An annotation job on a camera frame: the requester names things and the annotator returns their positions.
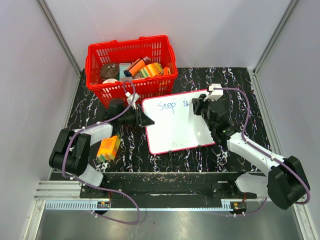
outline yellow and orange package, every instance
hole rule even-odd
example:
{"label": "yellow and orange package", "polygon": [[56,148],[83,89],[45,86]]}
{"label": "yellow and orange package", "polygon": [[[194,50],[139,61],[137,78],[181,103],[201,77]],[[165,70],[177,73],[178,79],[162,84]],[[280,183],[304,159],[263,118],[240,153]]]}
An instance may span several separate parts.
{"label": "yellow and orange package", "polygon": [[96,159],[103,163],[105,161],[114,160],[119,149],[120,142],[119,134],[103,139],[96,155]]}

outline white wall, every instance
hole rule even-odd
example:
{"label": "white wall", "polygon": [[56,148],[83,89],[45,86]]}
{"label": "white wall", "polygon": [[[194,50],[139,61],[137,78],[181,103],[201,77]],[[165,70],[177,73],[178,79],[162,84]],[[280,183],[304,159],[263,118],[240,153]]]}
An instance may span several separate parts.
{"label": "white wall", "polygon": [[17,240],[77,75],[35,0],[2,0],[0,33],[0,239]]}
{"label": "white wall", "polygon": [[281,147],[302,162],[320,234],[320,1],[301,0],[258,73]]}
{"label": "white wall", "polygon": [[80,67],[90,44],[168,35],[178,67],[253,68],[290,0],[46,0]]}

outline whiteboard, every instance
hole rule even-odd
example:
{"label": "whiteboard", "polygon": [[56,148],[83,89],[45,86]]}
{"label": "whiteboard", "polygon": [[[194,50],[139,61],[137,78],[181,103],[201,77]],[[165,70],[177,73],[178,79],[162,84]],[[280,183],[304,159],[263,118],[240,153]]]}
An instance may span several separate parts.
{"label": "whiteboard", "polygon": [[198,90],[147,98],[142,101],[143,112],[154,121],[146,127],[151,154],[163,154],[215,144],[201,116],[194,115],[192,99],[207,90]]}

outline robotic arm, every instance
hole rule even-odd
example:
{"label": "robotic arm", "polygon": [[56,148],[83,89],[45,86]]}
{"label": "robotic arm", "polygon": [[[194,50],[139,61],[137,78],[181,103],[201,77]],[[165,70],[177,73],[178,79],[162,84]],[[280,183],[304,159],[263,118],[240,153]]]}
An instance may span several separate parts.
{"label": "robotic arm", "polygon": [[237,188],[243,193],[270,197],[279,208],[288,209],[307,193],[298,178],[310,190],[300,161],[294,156],[285,158],[275,154],[247,138],[244,132],[240,133],[229,123],[230,113],[217,101],[223,95],[220,84],[211,84],[208,92],[192,99],[193,113],[202,116],[217,144],[245,158],[265,175],[243,173],[234,181]]}

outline gray floor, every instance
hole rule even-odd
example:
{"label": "gray floor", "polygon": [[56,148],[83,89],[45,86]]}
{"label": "gray floor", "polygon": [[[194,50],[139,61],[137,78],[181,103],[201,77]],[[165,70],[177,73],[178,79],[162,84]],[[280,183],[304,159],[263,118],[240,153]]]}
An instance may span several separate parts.
{"label": "gray floor", "polygon": [[[256,208],[256,202],[249,203]],[[133,211],[106,213],[134,221]],[[256,215],[226,217],[210,212],[147,211],[139,225],[124,225],[88,211],[45,210],[37,240],[301,240],[293,208],[281,210],[268,202]]]}

